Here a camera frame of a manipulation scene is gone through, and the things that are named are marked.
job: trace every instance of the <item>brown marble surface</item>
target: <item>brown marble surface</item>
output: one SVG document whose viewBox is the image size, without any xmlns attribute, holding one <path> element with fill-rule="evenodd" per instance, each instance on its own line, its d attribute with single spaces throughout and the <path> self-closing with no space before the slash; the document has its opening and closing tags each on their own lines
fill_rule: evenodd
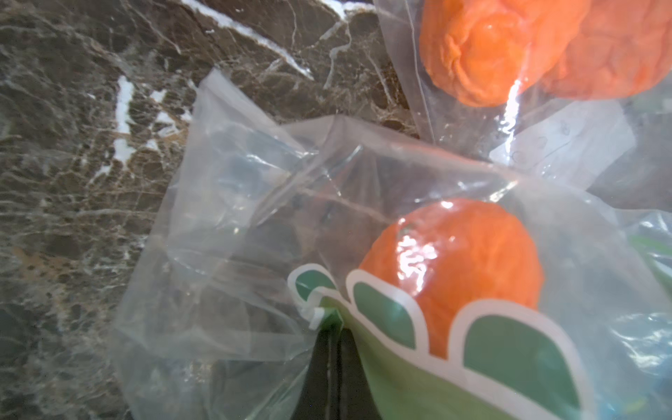
<svg viewBox="0 0 672 420">
<path fill-rule="evenodd" d="M 0 0 L 0 420 L 130 419 L 108 325 L 218 67 L 414 135 L 370 0 Z"/>
</svg>

